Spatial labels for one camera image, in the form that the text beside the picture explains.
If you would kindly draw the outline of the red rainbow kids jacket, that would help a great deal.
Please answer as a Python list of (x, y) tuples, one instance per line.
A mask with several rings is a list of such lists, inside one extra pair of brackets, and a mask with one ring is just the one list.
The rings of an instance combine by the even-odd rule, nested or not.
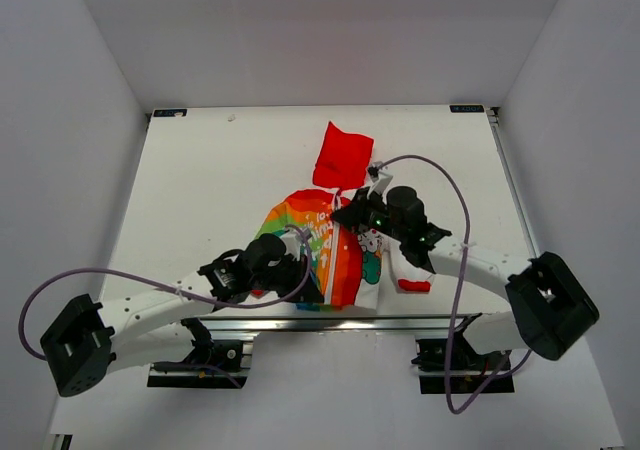
[(346, 206), (366, 180), (374, 139), (346, 133), (327, 124), (312, 175), (312, 186), (293, 192), (274, 206), (258, 230), (280, 235), (288, 224), (310, 230), (312, 266), (309, 281), (317, 296), (299, 292), (291, 299), (300, 311), (334, 311), (345, 307), (377, 309), (382, 274), (391, 272), (400, 294), (427, 294), (435, 275), (409, 265), (397, 254), (399, 244), (377, 230), (354, 235), (330, 214)]

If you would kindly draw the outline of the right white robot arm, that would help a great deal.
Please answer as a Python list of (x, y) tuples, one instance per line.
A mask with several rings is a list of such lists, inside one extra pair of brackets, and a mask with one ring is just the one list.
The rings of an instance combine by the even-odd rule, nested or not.
[(600, 318), (559, 255), (527, 259), (466, 246), (428, 220), (411, 187), (394, 187), (385, 195), (361, 188), (331, 218), (354, 234), (375, 230), (394, 240), (394, 255), (415, 268), (458, 276), (509, 303), (506, 312), (481, 313), (455, 329), (451, 354), (463, 368), (477, 367), (490, 353), (516, 349), (557, 361)]

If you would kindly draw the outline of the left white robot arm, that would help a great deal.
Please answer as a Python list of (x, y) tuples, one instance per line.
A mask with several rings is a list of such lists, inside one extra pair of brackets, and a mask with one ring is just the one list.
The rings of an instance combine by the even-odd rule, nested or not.
[(309, 231), (288, 225), (172, 284), (134, 276), (147, 291), (111, 301), (72, 298), (40, 339), (59, 395), (80, 395), (110, 373), (145, 365), (239, 387), (241, 343), (215, 340), (203, 319), (247, 308), (244, 300), (254, 290), (275, 293), (276, 303), (320, 300), (310, 240)]

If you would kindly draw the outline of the right blue table label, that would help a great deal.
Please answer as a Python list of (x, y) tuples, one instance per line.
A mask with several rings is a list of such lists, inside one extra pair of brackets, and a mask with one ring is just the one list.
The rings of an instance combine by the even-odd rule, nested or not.
[(483, 105), (478, 104), (451, 104), (449, 110), (452, 113), (484, 113)]

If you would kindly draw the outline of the blue table label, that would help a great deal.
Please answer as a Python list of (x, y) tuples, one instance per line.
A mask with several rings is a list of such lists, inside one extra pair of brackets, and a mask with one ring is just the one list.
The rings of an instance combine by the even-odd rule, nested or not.
[(187, 115), (186, 108), (155, 109), (153, 118), (181, 118)]
[(452, 113), (484, 113), (483, 105), (478, 104), (451, 104), (449, 110)]

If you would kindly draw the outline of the left blue table label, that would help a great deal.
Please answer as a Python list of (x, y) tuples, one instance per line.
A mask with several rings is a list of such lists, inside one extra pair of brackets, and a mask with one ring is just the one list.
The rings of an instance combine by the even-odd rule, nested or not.
[(186, 108), (155, 109), (153, 118), (181, 118), (187, 115)]

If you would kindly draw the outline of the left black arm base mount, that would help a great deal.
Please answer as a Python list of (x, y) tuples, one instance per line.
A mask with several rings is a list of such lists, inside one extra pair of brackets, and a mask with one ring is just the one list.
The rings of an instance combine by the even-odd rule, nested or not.
[(251, 367), (252, 337), (214, 336), (197, 318), (181, 320), (178, 329), (188, 332), (184, 340), (188, 352), (154, 362), (147, 378), (149, 388), (240, 390), (244, 387)]

